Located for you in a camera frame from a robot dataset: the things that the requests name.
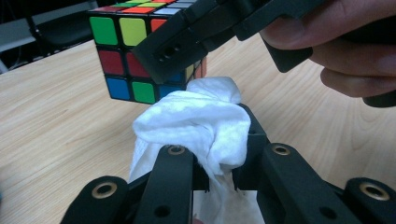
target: finger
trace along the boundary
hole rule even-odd
[[[325,68],[320,78],[324,85],[350,97],[375,96],[396,90],[396,77],[353,77]]]
[[[393,15],[392,0],[329,0],[301,20],[277,19],[261,35],[275,48],[302,49]]]
[[[333,71],[396,77],[396,45],[366,45],[336,39],[313,50],[311,60]]]

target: rubik's cube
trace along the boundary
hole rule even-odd
[[[112,99],[154,104],[172,91],[204,77],[206,59],[157,85],[132,54],[150,33],[195,0],[132,0],[88,12],[97,53]]]

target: wooden table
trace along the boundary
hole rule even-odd
[[[311,62],[277,72],[260,38],[209,54],[208,75],[234,79],[272,142],[297,148],[344,187],[366,176],[396,189],[396,108],[324,87]],[[111,100],[92,42],[0,76],[0,223],[59,223],[91,180],[127,178],[131,124],[148,105]]]

